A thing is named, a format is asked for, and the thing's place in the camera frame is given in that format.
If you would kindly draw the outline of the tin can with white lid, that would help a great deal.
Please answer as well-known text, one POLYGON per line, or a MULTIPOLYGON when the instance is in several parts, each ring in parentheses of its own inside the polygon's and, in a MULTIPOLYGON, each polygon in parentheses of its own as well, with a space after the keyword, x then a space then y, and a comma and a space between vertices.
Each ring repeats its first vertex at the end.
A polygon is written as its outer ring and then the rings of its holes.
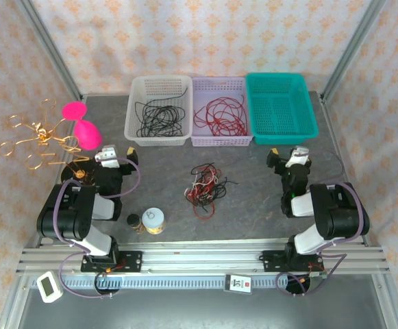
POLYGON ((160 234, 166 225, 164 213, 159 208, 149 208, 142 214, 142 224, 148 233, 160 234))

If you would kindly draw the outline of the lilac plastic basket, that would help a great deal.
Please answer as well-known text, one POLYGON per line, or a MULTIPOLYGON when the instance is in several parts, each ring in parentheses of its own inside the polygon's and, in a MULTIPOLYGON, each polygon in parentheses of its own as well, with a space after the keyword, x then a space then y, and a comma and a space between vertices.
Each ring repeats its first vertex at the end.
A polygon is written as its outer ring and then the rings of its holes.
POLYGON ((192 145, 247 147, 253 135, 245 78, 192 79, 192 145))

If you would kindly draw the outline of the aluminium frame rail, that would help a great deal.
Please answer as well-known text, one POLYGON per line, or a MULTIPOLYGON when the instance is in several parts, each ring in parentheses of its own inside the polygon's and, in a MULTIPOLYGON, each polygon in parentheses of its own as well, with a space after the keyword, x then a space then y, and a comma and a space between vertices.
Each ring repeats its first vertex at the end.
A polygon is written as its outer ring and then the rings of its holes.
MULTIPOLYGON (((281 250, 287 240, 247 239, 220 241, 182 241, 158 243, 122 243, 125 251, 141 251, 142 276, 212 276, 225 273, 264 274, 260 254, 264 250, 281 250)), ((43 239, 37 248, 25 248, 16 272, 40 275, 48 270, 64 267, 64 273, 79 273, 82 257, 78 248, 53 243, 43 239)), ((361 238, 333 245, 324 250, 324 268, 332 269, 338 255, 346 258, 338 264, 337 274, 389 273, 387 259, 381 247, 369 247, 361 238)))

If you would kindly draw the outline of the small dark jar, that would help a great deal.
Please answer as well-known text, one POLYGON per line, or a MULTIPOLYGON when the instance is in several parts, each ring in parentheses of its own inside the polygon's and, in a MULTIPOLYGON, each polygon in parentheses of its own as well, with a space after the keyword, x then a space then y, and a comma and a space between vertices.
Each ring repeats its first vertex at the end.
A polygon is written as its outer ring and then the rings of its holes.
POLYGON ((141 218, 137 214, 130 214, 127 217, 127 224, 137 233, 142 232, 143 226, 141 218))

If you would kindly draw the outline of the white label card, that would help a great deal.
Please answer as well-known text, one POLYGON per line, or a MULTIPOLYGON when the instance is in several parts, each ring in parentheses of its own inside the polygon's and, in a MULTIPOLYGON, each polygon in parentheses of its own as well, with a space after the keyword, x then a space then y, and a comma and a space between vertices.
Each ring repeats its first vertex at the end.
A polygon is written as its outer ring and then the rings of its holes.
POLYGON ((252 294, 252 278, 237 274, 226 274, 224 277, 225 292, 252 294))

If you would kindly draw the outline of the teal plastic basket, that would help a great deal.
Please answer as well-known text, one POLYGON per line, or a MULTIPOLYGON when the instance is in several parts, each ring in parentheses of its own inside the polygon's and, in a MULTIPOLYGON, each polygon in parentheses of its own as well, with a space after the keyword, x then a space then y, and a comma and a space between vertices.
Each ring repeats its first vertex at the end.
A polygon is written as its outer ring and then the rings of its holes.
POLYGON ((303 75, 250 73, 245 82, 256 144, 298 145, 319 135, 303 75))

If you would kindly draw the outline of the aluminium frame post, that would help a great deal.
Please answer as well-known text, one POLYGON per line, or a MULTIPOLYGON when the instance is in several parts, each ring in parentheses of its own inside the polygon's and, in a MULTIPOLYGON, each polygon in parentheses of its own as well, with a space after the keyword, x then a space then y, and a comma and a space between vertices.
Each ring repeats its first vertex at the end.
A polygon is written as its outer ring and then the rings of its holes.
POLYGON ((386 0, 371 0, 369 6, 364 12, 358 26, 356 27, 348 45, 338 61, 330 79, 326 83, 324 91, 320 94, 323 103, 332 100, 334 93, 340 84, 341 79, 345 76, 349 65, 356 56, 364 39, 369 34, 376 18, 379 16, 386 0))
POLYGON ((71 72, 69 71, 60 52, 58 51, 58 48, 56 47, 32 0, 15 1, 18 7, 21 9, 21 12, 25 15, 29 24, 34 29, 37 39, 52 62, 52 65, 60 76, 60 79, 63 81, 67 91, 74 99, 81 100, 82 93, 73 79, 71 72))

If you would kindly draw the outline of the pink hourglass-shaped cup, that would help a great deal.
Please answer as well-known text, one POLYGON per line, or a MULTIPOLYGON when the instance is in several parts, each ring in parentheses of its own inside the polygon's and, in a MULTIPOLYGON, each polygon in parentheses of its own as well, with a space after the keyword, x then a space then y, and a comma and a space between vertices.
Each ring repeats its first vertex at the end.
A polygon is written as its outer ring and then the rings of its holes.
POLYGON ((86 113, 86 104, 81 101, 68 103, 62 109, 63 118, 75 122, 74 135, 78 139, 79 146, 90 151, 98 148, 103 139, 95 124, 84 119, 86 113))

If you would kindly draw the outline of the white plastic basket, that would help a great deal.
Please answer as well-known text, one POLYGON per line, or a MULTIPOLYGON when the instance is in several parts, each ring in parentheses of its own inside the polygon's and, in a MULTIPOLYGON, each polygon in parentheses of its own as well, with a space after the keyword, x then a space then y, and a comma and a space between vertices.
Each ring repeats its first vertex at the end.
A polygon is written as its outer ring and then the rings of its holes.
POLYGON ((148 75, 132 81, 124 136, 142 147, 180 146, 192 135, 192 78, 148 75))

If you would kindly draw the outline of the white digital timer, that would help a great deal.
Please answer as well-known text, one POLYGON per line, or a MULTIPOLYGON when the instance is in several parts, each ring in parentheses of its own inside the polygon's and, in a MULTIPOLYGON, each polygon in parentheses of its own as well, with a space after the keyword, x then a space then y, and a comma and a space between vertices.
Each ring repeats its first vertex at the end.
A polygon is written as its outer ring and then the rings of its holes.
POLYGON ((58 276, 52 271, 46 271, 36 280, 36 285, 40 292, 42 301, 50 304, 63 296, 62 285, 58 280, 58 276))

